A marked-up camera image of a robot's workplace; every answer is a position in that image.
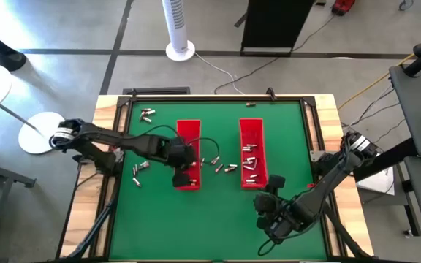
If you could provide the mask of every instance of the green table surface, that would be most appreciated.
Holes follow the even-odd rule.
[[[156,110],[152,123],[139,121],[140,109]],[[220,161],[240,164],[240,118],[262,118],[268,174],[286,178],[279,194],[287,199],[312,183],[306,134],[297,102],[136,102],[129,133],[140,134],[177,120],[201,120],[201,136],[220,145]],[[173,131],[152,132],[173,137]],[[216,149],[201,141],[201,157],[210,160]],[[326,259],[322,228],[316,225],[306,234],[285,240],[264,257],[257,250],[268,238],[256,228],[253,198],[257,191],[240,186],[240,167],[234,172],[215,173],[205,164],[198,191],[172,187],[173,170],[163,164],[151,166],[138,175],[142,188],[132,181],[132,167],[144,161],[127,151],[121,178],[118,208],[111,240],[110,259]]]

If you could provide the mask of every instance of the yellow cable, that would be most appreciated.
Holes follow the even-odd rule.
[[[401,62],[399,62],[399,64],[397,64],[397,66],[402,65],[404,62],[408,61],[411,57],[413,57],[414,54],[410,54],[408,55],[405,59],[403,59]],[[381,80],[385,79],[387,76],[389,76],[389,72],[382,75],[379,79],[375,80],[373,83],[371,83],[369,86],[367,86],[366,88],[364,88],[363,90],[357,92],[354,96],[351,96],[349,99],[347,99],[344,103],[341,104],[341,106],[339,108],[337,108],[337,110],[342,109],[343,106],[345,106],[347,103],[349,103],[351,100],[357,98],[359,95],[361,95],[363,92],[369,90],[370,88],[372,88],[373,86],[375,86],[376,84],[378,84],[378,82],[380,82]]]

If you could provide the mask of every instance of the white round table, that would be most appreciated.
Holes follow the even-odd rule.
[[[46,153],[51,150],[50,137],[55,133],[64,118],[58,113],[38,113],[27,121],[6,108],[1,102],[11,90],[11,74],[0,66],[0,108],[23,123],[19,131],[19,145],[24,151],[32,154]]]

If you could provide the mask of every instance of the wooden table frame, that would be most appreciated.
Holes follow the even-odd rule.
[[[137,95],[131,96],[100,96],[94,115],[93,123],[107,129],[119,132],[127,132],[125,127],[129,127],[129,113],[134,101],[183,101],[188,99],[197,101],[207,101],[208,99],[218,99],[220,101],[269,101],[269,95]],[[299,101],[302,107],[304,126],[309,135],[308,147],[310,150],[339,150],[341,137],[343,135],[338,117],[335,100],[331,94],[317,95],[278,95],[282,100],[293,99]],[[102,150],[108,150],[106,145],[98,145]],[[77,182],[83,181],[94,173],[93,164],[79,167]],[[64,231],[62,233],[56,257],[67,256],[85,237],[95,218],[102,212],[105,204],[112,196],[113,189],[119,189],[118,181],[111,177],[96,176],[85,183],[82,188],[75,190],[72,203],[69,208]],[[353,177],[346,178],[331,194],[330,201],[342,224],[349,231],[353,239],[360,247],[370,255],[373,249],[368,235],[363,209],[360,204],[357,188]],[[91,245],[96,249],[89,249],[84,257],[106,256],[110,250],[111,233],[114,220],[109,218],[102,226],[98,237]],[[322,218],[323,236],[327,254],[334,256],[351,256],[352,253],[344,245],[336,234],[332,224],[325,217]]]

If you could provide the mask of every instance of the white cable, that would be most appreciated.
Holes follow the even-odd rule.
[[[386,93],[386,91],[391,87],[392,86],[388,86],[383,92],[381,92],[381,94],[379,94],[378,98],[376,100],[374,100],[371,105],[368,105],[369,109],[367,111],[361,113],[357,118],[355,118],[354,121],[352,121],[347,127],[345,127],[344,131],[348,130],[352,126],[353,123],[356,123],[357,121],[359,121],[364,114],[366,114],[369,110],[371,110],[371,108],[382,98],[382,96]]]
[[[225,74],[229,75],[229,76],[230,76],[230,78],[232,79],[233,88],[234,88],[236,91],[238,91],[238,93],[240,93],[240,94],[243,94],[243,95],[244,95],[244,93],[243,93],[242,91],[240,91],[239,89],[237,89],[237,87],[236,87],[236,85],[235,85],[235,79],[233,78],[233,76],[232,76],[229,72],[226,72],[225,70],[223,70],[223,69],[221,69],[221,68],[219,68],[219,67],[217,67],[217,66],[212,65],[209,61],[206,61],[204,58],[202,58],[201,56],[199,56],[199,54],[198,54],[198,53],[194,52],[194,54],[196,54],[196,56],[197,56],[198,58],[201,58],[201,60],[202,60],[202,61],[204,61],[207,65],[209,65],[209,66],[213,67],[214,69],[219,70],[220,72],[223,72],[223,73],[225,73]]]

